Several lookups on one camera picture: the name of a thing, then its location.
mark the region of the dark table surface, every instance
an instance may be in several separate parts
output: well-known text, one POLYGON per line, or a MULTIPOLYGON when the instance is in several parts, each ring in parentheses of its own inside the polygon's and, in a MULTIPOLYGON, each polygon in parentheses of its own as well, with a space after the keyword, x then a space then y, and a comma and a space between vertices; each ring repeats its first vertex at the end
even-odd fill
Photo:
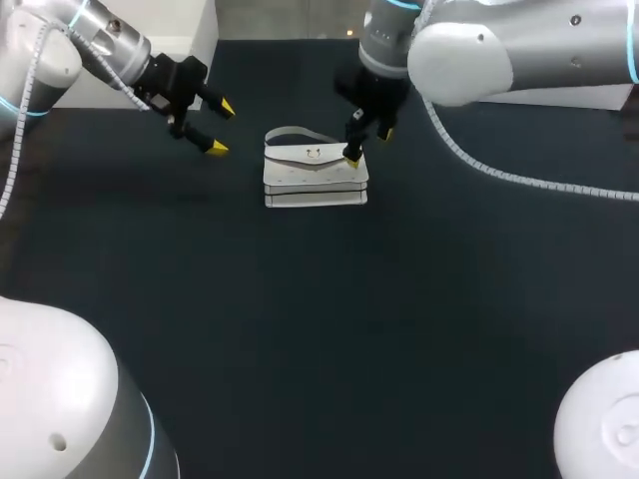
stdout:
MULTIPOLYGON (((367 146, 365 208, 267 210, 264 133, 339 136, 351 107, 331 73, 355 56, 349 42, 222 43, 213 83, 238 116, 197 122, 232 148, 224 160, 149 115, 57 112, 4 294, 105 334, 187 479, 554 478, 563 394, 639 347, 639 206, 484 177, 414 96, 394 143, 367 146)), ((613 114, 442 117, 492 166, 639 191, 613 114)))

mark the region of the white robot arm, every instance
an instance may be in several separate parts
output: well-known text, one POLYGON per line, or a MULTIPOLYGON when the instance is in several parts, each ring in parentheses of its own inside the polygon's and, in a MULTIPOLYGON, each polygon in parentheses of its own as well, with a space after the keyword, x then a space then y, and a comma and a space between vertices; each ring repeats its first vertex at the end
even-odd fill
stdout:
POLYGON ((149 39, 98 0, 0 0, 0 71, 11 72, 0 75, 0 141, 9 138, 15 129, 36 39, 47 22, 55 22, 74 35, 55 30, 46 40, 27 127, 46 116, 77 80, 82 67, 119 88, 104 65, 89 54, 93 50, 144 104, 168 117, 173 137, 184 138, 205 153, 222 155, 228 151, 187 121, 187 111, 196 96, 226 119, 235 114, 221 94, 205 85, 207 66, 195 57, 174 62, 163 54, 152 56, 149 39), (163 105, 156 103, 157 97, 164 99, 163 105))
POLYGON ((372 123, 388 139, 410 82, 448 107, 516 90, 639 83, 635 8, 634 0, 372 0, 360 63, 335 78, 359 108, 344 154, 358 160, 372 123))

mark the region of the bag handle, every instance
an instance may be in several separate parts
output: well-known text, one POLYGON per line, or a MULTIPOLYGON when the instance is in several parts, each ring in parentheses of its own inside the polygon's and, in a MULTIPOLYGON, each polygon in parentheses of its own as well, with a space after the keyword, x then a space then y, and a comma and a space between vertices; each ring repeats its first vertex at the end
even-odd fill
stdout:
POLYGON ((271 142, 275 138, 285 137, 285 136, 288 136, 288 135, 301 135, 301 136, 309 137, 309 138, 312 138, 314 140, 318 140, 320 142, 324 142, 324 143, 328 143, 328 144, 341 143, 340 141, 336 140, 335 138, 328 137, 327 135, 322 135, 321 133, 314 132, 312 130, 309 130, 308 128, 304 128, 304 127, 280 127, 280 128, 275 128, 274 130, 270 130, 267 133, 267 135, 264 138, 264 145, 265 145, 265 147, 269 147, 270 146, 269 142, 271 142))

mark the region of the handbag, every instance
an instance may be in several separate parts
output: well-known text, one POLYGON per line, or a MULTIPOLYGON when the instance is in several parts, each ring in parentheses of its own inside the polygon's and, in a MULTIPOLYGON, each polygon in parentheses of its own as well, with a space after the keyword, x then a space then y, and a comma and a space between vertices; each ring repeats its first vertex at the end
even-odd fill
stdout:
POLYGON ((269 208, 365 205, 368 168, 362 156, 357 168, 343 156, 346 143, 302 127, 281 127, 265 138, 264 186, 269 208), (272 146, 275 138, 297 135, 312 145, 272 146))

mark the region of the cable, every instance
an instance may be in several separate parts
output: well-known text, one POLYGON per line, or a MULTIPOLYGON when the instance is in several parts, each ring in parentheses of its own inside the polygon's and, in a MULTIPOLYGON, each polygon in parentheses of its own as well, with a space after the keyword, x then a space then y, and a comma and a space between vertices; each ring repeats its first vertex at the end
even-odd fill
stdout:
MULTIPOLYGON (((440 1, 441 0, 430 0, 428 4, 424 6, 422 14, 418 18, 417 22, 415 22, 415 34, 426 27, 426 24, 428 23, 428 20, 430 20, 430 16, 432 15, 432 11, 440 1)), ((554 192, 569 193, 572 195, 582 195, 586 197, 639 203, 639 193, 635 192, 621 192, 615 190, 605 190, 602 188, 586 187, 582 185, 573 185, 569 183, 548 182, 545 180, 537 180, 534 178, 522 177, 520 175, 513 175, 511 173, 506 173, 501 170, 497 170, 496 168, 485 165, 484 163, 469 155, 450 137, 443 124, 441 123, 441 120, 439 119, 439 116, 437 115, 433 104, 426 101, 425 99, 424 103, 426 105, 426 111, 428 113, 430 121, 432 122, 432 125, 435 126, 437 132, 446 143, 446 145, 460 160, 462 160, 464 163, 474 168, 475 170, 484 173, 485 175, 489 175, 490 177, 494 177, 505 182, 515 183, 539 190, 550 190, 554 192)))
POLYGON ((93 45, 91 45, 89 41, 82 37, 82 35, 57 20, 50 20, 43 17, 37 12, 31 13, 42 19, 45 24, 42 26, 42 28, 38 32, 38 36, 36 37, 33 57, 31 58, 31 63, 29 64, 27 78, 25 80, 24 89, 22 91, 22 100, 20 102, 20 110, 18 112, 18 119, 16 122, 16 132, 13 137, 13 149, 11 152, 9 174, 7 175, 7 181, 4 186, 2 197, 0 197, 0 221, 4 218, 7 207, 9 206, 9 201, 11 200, 11 195, 13 194, 13 188, 15 186, 18 175, 18 166, 20 165, 20 158, 22 156, 22 145, 24 143, 25 134, 24 131, 27 124, 27 117, 29 115, 29 104, 31 103, 33 85, 36 80, 36 73, 38 71, 40 59, 42 58, 42 52, 44 51, 45 42, 52 30, 60 30, 67 36, 73 37, 75 40, 80 42, 80 44, 82 44, 87 49, 87 51, 98 61, 98 63, 100 63, 100 66, 111 77, 118 89, 121 90, 140 111, 148 112, 149 110, 151 110, 146 103, 136 97, 133 90, 122 81, 122 79, 113 70, 113 68, 111 68, 111 66, 106 62, 104 57, 102 57, 102 55, 100 55, 100 53, 93 47, 93 45))
POLYGON ((47 40, 49 33, 51 33, 51 30, 54 28, 55 27, 51 24, 43 25, 38 32, 38 37, 36 38, 33 57, 31 58, 31 63, 29 64, 29 70, 27 72, 27 79, 24 83, 24 89, 22 90, 22 101, 20 102, 16 132, 13 137, 13 150, 11 152, 9 174, 7 175, 4 192, 0 198, 0 220, 2 220, 7 211, 9 201, 11 200, 11 194, 13 193, 13 187, 15 186, 18 175, 18 165, 20 164, 22 143, 24 140, 24 129, 27 123, 27 112, 29 111, 29 103, 31 102, 31 93, 33 91, 33 84, 36 78, 36 71, 38 69, 38 64, 40 63, 40 58, 42 57, 45 41, 47 40))

